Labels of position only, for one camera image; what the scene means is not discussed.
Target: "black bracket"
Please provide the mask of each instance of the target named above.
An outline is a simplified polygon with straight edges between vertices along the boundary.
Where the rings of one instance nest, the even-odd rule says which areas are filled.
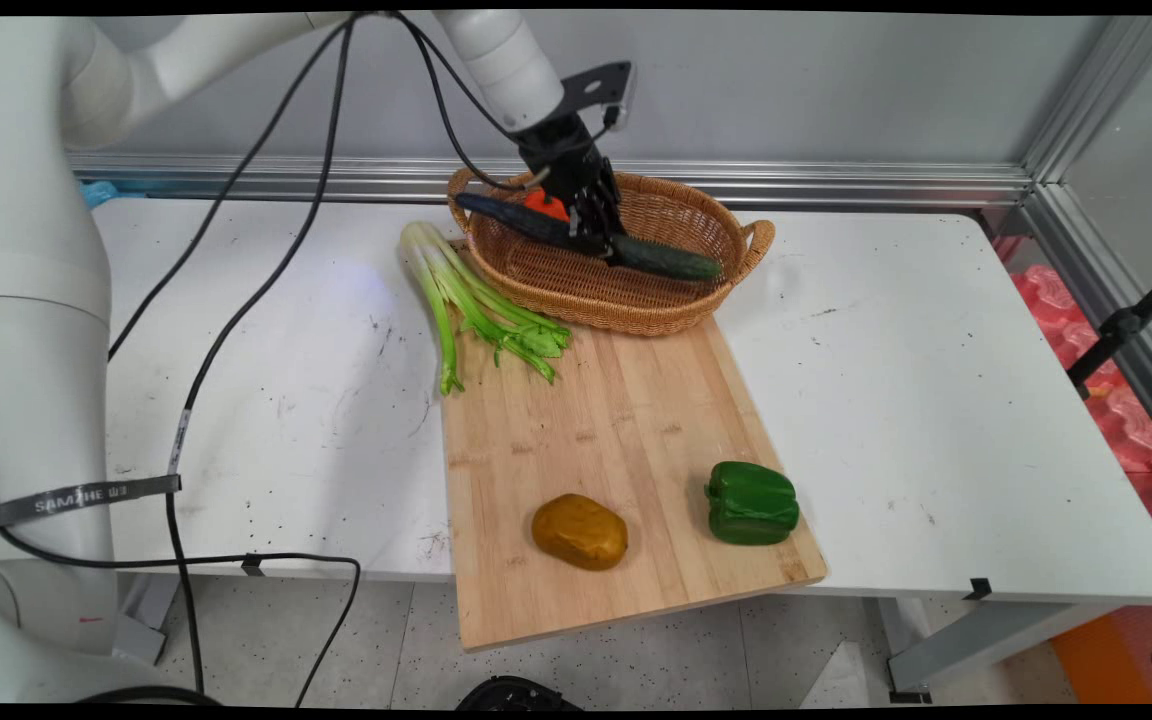
[[[630,61],[621,60],[563,78],[563,99],[545,119],[562,118],[593,105],[624,103],[631,69]]]
[[[964,597],[963,600],[984,600],[984,597],[992,592],[990,578],[972,578],[972,593]]]
[[[260,556],[253,555],[253,553],[248,552],[247,558],[243,559],[242,564],[243,573],[247,573],[248,577],[251,578],[264,578],[265,573],[260,571]]]
[[[1121,306],[1101,323],[1101,327],[1097,328],[1101,340],[1089,347],[1087,351],[1070,365],[1067,373],[1083,400],[1087,400],[1087,379],[1092,373],[1114,357],[1126,343],[1132,341],[1132,338],[1138,336],[1149,325],[1149,320],[1152,320],[1152,288],[1137,304]]]

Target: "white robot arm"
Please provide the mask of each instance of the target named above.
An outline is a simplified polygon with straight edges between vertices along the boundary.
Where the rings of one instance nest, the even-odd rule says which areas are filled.
[[[500,122],[524,131],[562,101],[562,82],[517,10],[435,16]],[[248,59],[347,17],[200,15],[134,54],[90,18],[0,17],[0,502],[106,479],[109,260],[65,150],[120,141]],[[13,532],[60,555],[113,559],[106,505]],[[3,547],[3,556],[23,555]],[[60,682],[74,679],[70,665],[28,659],[39,647],[108,655],[113,571],[0,561],[0,624],[5,617],[31,637],[0,626],[0,657],[14,653],[24,673],[5,683],[0,662],[0,700],[74,700],[101,689]]]

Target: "celery stalk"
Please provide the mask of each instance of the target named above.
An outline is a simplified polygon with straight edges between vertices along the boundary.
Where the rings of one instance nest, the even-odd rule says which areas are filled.
[[[440,391],[444,395],[452,387],[461,391],[456,377],[456,346],[447,314],[447,302],[465,316],[461,331],[472,328],[477,338],[494,346],[494,362],[500,365],[500,350],[517,355],[535,367],[545,381],[554,382],[554,369],[544,357],[558,357],[567,347],[571,332],[543,314],[532,313],[509,302],[495,288],[483,282],[444,241],[442,234],[430,223],[409,223],[403,228],[402,247],[407,264],[420,282],[426,300],[434,308],[439,340],[444,347],[444,370]],[[484,310],[502,318],[495,323]]]
[[[419,242],[411,234],[403,229],[402,247],[407,255],[407,266],[416,275],[416,282],[420,283],[420,289],[425,291],[425,300],[429,300],[430,309],[434,311],[434,324],[438,325],[438,340],[444,350],[444,364],[439,370],[438,391],[444,395],[456,388],[465,392],[461,379],[456,377],[456,339],[452,335],[452,319],[447,316],[444,294],[434,282],[433,273],[430,273],[429,264],[425,262],[425,253],[420,251]]]

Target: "table leg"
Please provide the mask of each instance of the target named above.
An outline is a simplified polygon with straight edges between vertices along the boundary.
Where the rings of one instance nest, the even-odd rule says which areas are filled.
[[[896,692],[925,694],[934,680],[979,669],[1112,612],[1115,606],[1069,602],[979,602],[977,609],[929,632],[911,598],[881,598],[882,628],[892,646],[887,661]]]

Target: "basket handle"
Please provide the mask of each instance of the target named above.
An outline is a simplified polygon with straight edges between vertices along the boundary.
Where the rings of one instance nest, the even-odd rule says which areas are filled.
[[[461,168],[452,173],[452,179],[447,182],[447,206],[452,210],[452,219],[461,225],[461,230],[467,237],[470,236],[470,219],[465,218],[465,211],[456,204],[456,196],[465,191],[471,179],[473,173],[468,168]]]
[[[755,220],[741,228],[740,232],[742,237],[749,237],[750,233],[753,233],[755,236],[749,241],[749,249],[745,250],[744,258],[740,259],[740,268],[736,268],[736,275],[732,278],[733,285],[738,285],[742,279],[745,279],[745,275],[753,272],[763,256],[771,250],[772,238],[776,236],[776,226],[768,220]]]

